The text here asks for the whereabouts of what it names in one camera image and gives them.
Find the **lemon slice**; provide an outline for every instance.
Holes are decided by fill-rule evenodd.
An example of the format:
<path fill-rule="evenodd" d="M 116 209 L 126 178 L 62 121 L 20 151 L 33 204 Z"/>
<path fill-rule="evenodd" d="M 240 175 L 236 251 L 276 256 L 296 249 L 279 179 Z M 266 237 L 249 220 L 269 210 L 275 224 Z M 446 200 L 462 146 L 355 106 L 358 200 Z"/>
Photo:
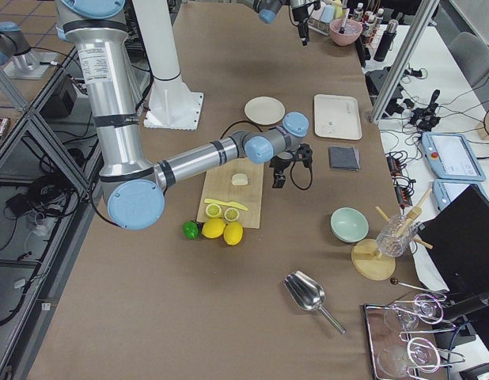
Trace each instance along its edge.
<path fill-rule="evenodd" d="M 235 207 L 229 207 L 223 213 L 223 218 L 227 222 L 236 222 L 239 219 L 239 211 Z"/>
<path fill-rule="evenodd" d="M 222 208 L 219 204 L 210 203 L 206 206 L 206 215 L 208 218 L 220 218 L 222 216 Z"/>

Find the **table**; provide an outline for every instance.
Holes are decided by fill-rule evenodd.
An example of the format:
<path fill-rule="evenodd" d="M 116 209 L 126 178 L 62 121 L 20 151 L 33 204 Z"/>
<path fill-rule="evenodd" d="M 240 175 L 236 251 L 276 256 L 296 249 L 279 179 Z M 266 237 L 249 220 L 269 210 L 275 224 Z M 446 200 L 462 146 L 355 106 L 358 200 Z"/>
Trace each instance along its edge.
<path fill-rule="evenodd" d="M 310 128 L 312 188 L 288 181 L 272 189 L 266 168 L 260 229 L 246 230 L 235 247 L 182 236 L 203 176 L 169 189 L 149 229 L 118 230 L 95 218 L 28 378 L 370 378 L 361 305 L 407 290 L 360 276 L 352 245 L 328 225 L 334 210 L 355 207 L 374 237 L 383 227 L 374 206 L 397 212 L 378 129 L 364 117 L 371 103 L 354 48 L 316 33 L 302 47 L 286 8 L 264 25 L 243 6 L 189 2 L 174 29 L 184 80 L 205 93 L 205 104 L 195 132 L 141 128 L 148 158 L 217 139 L 257 96 L 278 98 L 313 125 L 313 96 L 328 93 L 358 100 L 363 138 L 351 143 L 362 170 L 329 169 L 328 146 L 348 142 L 317 138 Z M 309 179 L 301 167 L 294 175 L 299 184 Z M 282 280 L 295 270 L 324 286 L 346 335 L 294 304 Z M 416 281 L 410 256 L 397 261 L 396 276 Z"/>
<path fill-rule="evenodd" d="M 366 68 L 364 71 L 367 72 L 369 70 L 377 70 L 391 66 L 407 31 L 408 26 L 401 25 L 397 29 L 394 45 L 392 50 L 387 54 L 385 61 L 383 63 L 374 60 L 366 61 Z M 450 103 L 449 105 L 446 105 L 446 107 L 455 112 L 463 112 L 480 103 L 435 27 L 427 27 L 425 29 L 419 45 L 411 56 L 410 66 L 415 70 L 425 68 L 428 75 L 426 79 L 422 80 L 411 78 L 410 82 L 402 81 L 401 85 L 406 90 L 404 92 L 405 97 L 419 97 L 418 102 L 427 104 L 429 103 L 433 91 L 435 89 L 440 89 L 440 97 L 437 102 L 440 105 Z M 446 108 L 441 108 L 437 114 L 442 119 L 439 125 L 433 129 L 433 132 L 463 132 L 470 142 L 476 142 L 472 143 L 471 147 L 477 157 L 489 156 L 489 145 L 480 144 L 489 143 L 489 140 L 482 140 L 475 130 L 479 123 L 478 120 L 482 120 L 485 113 L 486 112 L 481 105 L 466 112 L 466 114 L 471 117 L 454 114 L 454 112 Z M 380 130 L 387 131 L 381 134 L 385 152 L 389 152 L 390 150 L 406 150 L 411 157 L 415 156 L 416 149 L 406 143 L 411 140 L 406 139 L 406 136 L 401 134 L 403 124 L 406 123 L 406 120 L 400 120 L 400 118 L 407 118 L 408 115 L 409 112 L 406 111 L 403 115 L 392 116 L 390 120 L 380 120 Z M 406 128 L 406 131 L 414 130 L 415 129 L 413 128 Z M 483 187 L 489 199 L 489 160 L 479 161 L 479 163 L 487 175 L 487 179 L 483 182 Z M 419 161 L 414 160 L 408 162 L 407 174 L 410 178 L 415 178 L 417 180 L 417 183 L 415 184 L 415 194 L 412 196 L 413 204 L 415 204 L 422 194 L 431 186 L 435 175 L 430 170 L 425 158 L 422 158 Z M 423 204 L 422 209 L 423 213 L 419 217 L 419 220 L 423 221 L 433 219 L 439 213 L 433 196 Z M 419 278 L 423 283 L 429 286 L 430 289 L 442 288 L 440 287 L 440 281 L 438 279 L 438 271 L 422 246 L 418 247 L 417 253 L 415 254 L 415 266 L 417 267 Z M 475 342 L 458 346 L 457 351 L 466 356 L 466 362 L 457 364 L 453 367 L 454 378 L 460 378 L 459 375 L 456 374 L 458 371 L 474 367 L 481 363 L 489 363 L 489 352 L 483 346 L 479 337 L 477 337 Z"/>

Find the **gray chair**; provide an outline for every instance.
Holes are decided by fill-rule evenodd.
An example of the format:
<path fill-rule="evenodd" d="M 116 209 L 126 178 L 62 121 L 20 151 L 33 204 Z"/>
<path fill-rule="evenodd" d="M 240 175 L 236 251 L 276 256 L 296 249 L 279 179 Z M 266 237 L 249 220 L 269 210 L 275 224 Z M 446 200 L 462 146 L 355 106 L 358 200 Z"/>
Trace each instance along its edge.
<path fill-rule="evenodd" d="M 478 36 L 462 32 L 449 50 L 471 87 L 489 75 L 489 47 Z"/>

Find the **metal scoop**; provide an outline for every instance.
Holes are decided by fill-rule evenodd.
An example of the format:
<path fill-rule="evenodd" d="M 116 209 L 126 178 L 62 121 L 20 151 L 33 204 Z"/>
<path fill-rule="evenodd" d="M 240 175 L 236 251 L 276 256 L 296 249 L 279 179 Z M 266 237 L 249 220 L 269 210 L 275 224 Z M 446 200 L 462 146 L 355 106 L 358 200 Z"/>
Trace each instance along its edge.
<path fill-rule="evenodd" d="M 294 301 L 307 311 L 319 310 L 342 334 L 347 330 L 324 308 L 324 289 L 301 271 L 290 273 L 283 283 Z"/>

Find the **wooden round base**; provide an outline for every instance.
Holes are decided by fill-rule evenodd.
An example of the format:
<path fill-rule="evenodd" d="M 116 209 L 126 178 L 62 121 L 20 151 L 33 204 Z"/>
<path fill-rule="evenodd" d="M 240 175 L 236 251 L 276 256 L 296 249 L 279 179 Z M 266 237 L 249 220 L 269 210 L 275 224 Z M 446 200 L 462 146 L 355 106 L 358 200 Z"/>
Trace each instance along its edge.
<path fill-rule="evenodd" d="M 396 259 L 377 254 L 377 241 L 364 239 L 352 249 L 352 262 L 361 275 L 380 281 L 387 279 L 396 269 Z"/>

